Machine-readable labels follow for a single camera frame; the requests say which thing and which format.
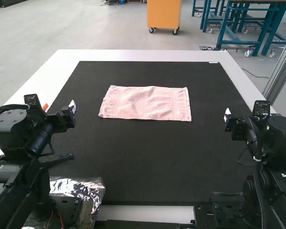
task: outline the aluminum foil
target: aluminum foil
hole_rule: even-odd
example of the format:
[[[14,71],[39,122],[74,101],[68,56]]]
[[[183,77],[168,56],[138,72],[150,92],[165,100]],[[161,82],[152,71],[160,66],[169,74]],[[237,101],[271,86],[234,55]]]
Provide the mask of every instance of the aluminum foil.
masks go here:
[[[82,199],[82,208],[76,224],[71,229],[92,229],[96,221],[98,207],[105,194],[105,187],[100,177],[94,178],[66,178],[50,177],[50,196],[78,197]],[[47,221],[23,229],[45,229]]]

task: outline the black table surface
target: black table surface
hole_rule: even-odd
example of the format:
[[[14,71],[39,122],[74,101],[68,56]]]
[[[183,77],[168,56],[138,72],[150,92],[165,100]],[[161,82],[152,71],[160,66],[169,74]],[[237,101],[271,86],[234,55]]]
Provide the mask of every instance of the black table surface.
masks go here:
[[[187,87],[192,122],[98,116],[110,85]],[[79,62],[49,114],[74,100],[77,124],[54,135],[57,154],[73,152],[51,176],[102,177],[103,204],[191,205],[213,191],[240,192],[251,168],[237,163],[244,142],[224,132],[227,107],[250,111],[219,63]]]

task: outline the concrete floor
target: concrete floor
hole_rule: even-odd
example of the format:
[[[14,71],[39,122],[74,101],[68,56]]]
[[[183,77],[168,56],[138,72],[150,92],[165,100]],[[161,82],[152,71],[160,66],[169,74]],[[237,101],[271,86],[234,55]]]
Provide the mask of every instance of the concrete floor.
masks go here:
[[[0,8],[0,105],[58,49],[199,50],[202,45],[216,45],[219,30],[202,33],[201,18],[191,17],[193,0],[183,2],[178,36],[161,29],[150,34],[146,4],[100,4],[100,0],[29,0]],[[279,30],[286,35],[286,15]],[[240,37],[257,40],[258,35],[251,29]],[[242,68],[270,76],[280,50],[275,58],[245,58],[243,51],[229,52]],[[262,91],[267,79],[246,74]]]

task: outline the pink towel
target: pink towel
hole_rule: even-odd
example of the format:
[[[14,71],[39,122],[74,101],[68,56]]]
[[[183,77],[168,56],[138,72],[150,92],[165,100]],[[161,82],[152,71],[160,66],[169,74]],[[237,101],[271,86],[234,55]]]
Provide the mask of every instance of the pink towel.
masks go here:
[[[192,121],[187,88],[111,85],[99,117]]]

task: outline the white table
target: white table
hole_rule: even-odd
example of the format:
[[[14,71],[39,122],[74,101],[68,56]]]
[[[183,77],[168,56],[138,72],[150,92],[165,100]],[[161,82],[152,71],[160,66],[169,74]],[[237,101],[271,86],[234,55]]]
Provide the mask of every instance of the white table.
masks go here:
[[[255,100],[265,99],[225,51],[58,50],[5,104],[37,94],[42,106],[51,106],[79,61],[219,62],[251,110]],[[189,223],[194,215],[191,206],[101,206],[98,220],[106,219]]]

